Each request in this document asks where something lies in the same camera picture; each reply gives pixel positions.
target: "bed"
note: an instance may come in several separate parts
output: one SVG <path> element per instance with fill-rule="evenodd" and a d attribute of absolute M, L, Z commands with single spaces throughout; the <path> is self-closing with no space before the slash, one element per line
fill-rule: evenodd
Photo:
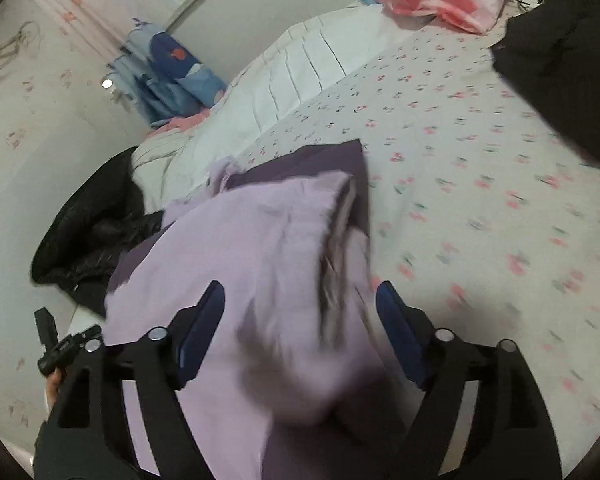
<path fill-rule="evenodd" d="M 210 161 L 239 153 L 324 89 L 401 43 L 427 18 L 394 20 L 379 5 L 352 4 L 287 30 L 228 86 L 197 128 L 151 137 L 134 154 L 134 180 L 147 212 L 206 180 Z M 172 164 L 197 171 L 168 176 Z"/>
<path fill-rule="evenodd" d="M 600 169 L 493 71 L 489 47 L 514 12 L 507 7 L 486 37 L 432 22 L 289 104 L 297 108 L 288 116 L 274 109 L 270 128 L 245 134 L 209 120 L 181 132 L 168 160 L 139 180 L 158 190 L 149 194 L 160 208 L 195 190 L 222 156 L 250 168 L 306 144 L 360 138 L 374 281 L 391 280 L 407 304 L 466 340 L 519 343 L 566 475 L 600 436 Z M 254 85 L 252 102 L 272 85 Z M 243 116 L 254 117 L 253 109 Z"/>

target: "purple garment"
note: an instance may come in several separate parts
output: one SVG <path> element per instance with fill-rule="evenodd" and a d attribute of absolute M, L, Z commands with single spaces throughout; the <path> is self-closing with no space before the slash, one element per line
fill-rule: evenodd
<path fill-rule="evenodd" d="M 175 222 L 187 211 L 209 200 L 224 190 L 247 184 L 280 182 L 296 176 L 317 176 L 327 171 L 343 171 L 356 183 L 356 199 L 349 217 L 349 225 L 369 234 L 369 190 L 366 162 L 359 139 L 343 144 L 318 144 L 303 146 L 293 153 L 265 162 L 245 173 L 231 157 L 215 162 L 209 168 L 205 187 L 195 190 L 184 200 L 170 203 L 165 211 L 162 226 Z"/>
<path fill-rule="evenodd" d="M 342 172 L 221 193 L 142 248 L 128 282 L 107 297 L 112 345 L 167 326 L 212 280 L 224 286 L 200 372 L 178 392 L 217 480 L 260 480 L 274 421 L 319 424 L 339 399 L 384 376 L 361 314 L 371 291 L 368 238 L 347 228 L 355 198 Z M 136 454 L 155 471 L 130 390 Z"/>
<path fill-rule="evenodd" d="M 232 174 L 226 180 L 226 188 L 235 189 L 259 182 L 280 182 L 293 176 L 316 176 L 325 171 L 336 170 L 349 173 L 356 181 L 356 200 L 351 210 L 350 224 L 368 235 L 368 176 L 359 139 L 342 144 L 303 146 L 293 153 L 265 162 L 245 173 Z"/>

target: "clothing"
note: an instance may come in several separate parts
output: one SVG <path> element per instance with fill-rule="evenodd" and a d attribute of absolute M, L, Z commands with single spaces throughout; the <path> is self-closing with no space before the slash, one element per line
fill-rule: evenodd
<path fill-rule="evenodd" d="M 366 162 L 359 139 L 342 144 L 303 146 L 293 153 L 265 162 L 245 173 L 232 174 L 227 189 L 257 182 L 280 182 L 293 176 L 317 176 L 325 171 L 340 170 L 356 181 L 356 200 L 351 211 L 352 225 L 369 232 L 369 187 Z"/>
<path fill-rule="evenodd" d="M 107 77 L 149 124 L 196 115 L 213 107 L 226 90 L 211 70 L 152 23 L 139 23 L 121 51 Z"/>
<path fill-rule="evenodd" d="M 339 171 L 220 193 L 144 247 L 107 297 L 103 334 L 112 345 L 167 326 L 212 280 L 224 286 L 224 315 L 202 367 L 178 393 L 218 480 L 264 478 L 264 457 L 280 448 L 270 439 L 280 434 L 274 420 L 319 424 L 339 399 L 384 377 L 360 314 L 370 285 L 368 239 L 347 228 L 355 197 L 353 179 Z M 136 455 L 152 470 L 132 399 L 125 390 Z M 378 458 L 360 443 L 349 447 Z"/>
<path fill-rule="evenodd" d="M 209 117 L 211 114 L 211 110 L 208 108 L 203 108 L 199 114 L 195 114 L 191 117 L 174 117 L 172 120 L 158 128 L 150 132 L 146 138 L 150 139 L 151 137 L 155 137 L 156 135 L 163 134 L 164 132 L 170 132 L 178 128 L 181 132 L 186 132 L 190 128 L 194 126 L 198 126 L 202 121 Z"/>
<path fill-rule="evenodd" d="M 62 206 L 40 242 L 31 279 L 55 284 L 76 303 L 105 316 L 107 282 L 120 254 L 160 229 L 162 212 L 144 215 L 131 180 L 135 148 L 99 168 Z"/>
<path fill-rule="evenodd" d="M 226 157 L 209 168 L 206 186 L 195 190 L 184 200 L 175 200 L 165 209 L 162 226 L 168 226 L 202 201 L 213 198 L 225 190 L 260 184 L 280 182 L 295 176 L 317 176 L 326 171 L 341 170 L 355 179 L 354 200 L 350 224 L 365 234 L 369 229 L 369 192 L 365 157 L 359 139 L 342 144 L 318 144 L 303 146 L 293 153 L 265 162 L 243 172 L 232 157 Z"/>
<path fill-rule="evenodd" d="M 600 0 L 546 0 L 507 23 L 494 68 L 600 162 Z"/>

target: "metal screw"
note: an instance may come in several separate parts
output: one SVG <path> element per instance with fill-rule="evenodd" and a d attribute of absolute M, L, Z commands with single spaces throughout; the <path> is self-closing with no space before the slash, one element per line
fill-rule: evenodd
<path fill-rule="evenodd" d="M 84 349 L 87 352 L 95 352 L 97 349 L 99 349 L 102 346 L 102 343 L 100 342 L 99 339 L 89 339 L 85 345 L 84 345 Z"/>
<path fill-rule="evenodd" d="M 518 350 L 518 345 L 516 345 L 511 339 L 503 339 L 500 342 L 500 348 L 502 348 L 505 352 L 513 353 Z"/>
<path fill-rule="evenodd" d="M 436 330 L 436 339 L 438 341 L 444 341 L 448 343 L 449 341 L 453 341 L 456 336 L 451 330 L 447 330 L 446 328 L 440 328 Z"/>
<path fill-rule="evenodd" d="M 149 339 L 151 341 L 161 341 L 165 337 L 167 337 L 167 329 L 163 326 L 152 328 L 151 332 L 149 332 Z"/>

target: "black mount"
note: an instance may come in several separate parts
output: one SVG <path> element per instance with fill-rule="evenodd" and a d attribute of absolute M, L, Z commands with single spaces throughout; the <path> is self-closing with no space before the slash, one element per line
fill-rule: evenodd
<path fill-rule="evenodd" d="M 376 295 L 378 314 L 402 369 L 426 396 L 388 480 L 560 480 L 548 412 L 518 346 L 465 343 L 436 330 L 405 306 L 389 282 Z M 122 396 L 136 382 L 142 418 L 161 478 L 213 480 L 175 392 L 193 380 L 224 312 L 224 289 L 212 282 L 196 307 L 137 342 L 106 347 L 89 341 L 62 386 L 43 428 L 34 464 L 38 480 L 156 478 L 138 467 Z M 438 476 L 467 381 L 479 381 L 461 466 Z"/>

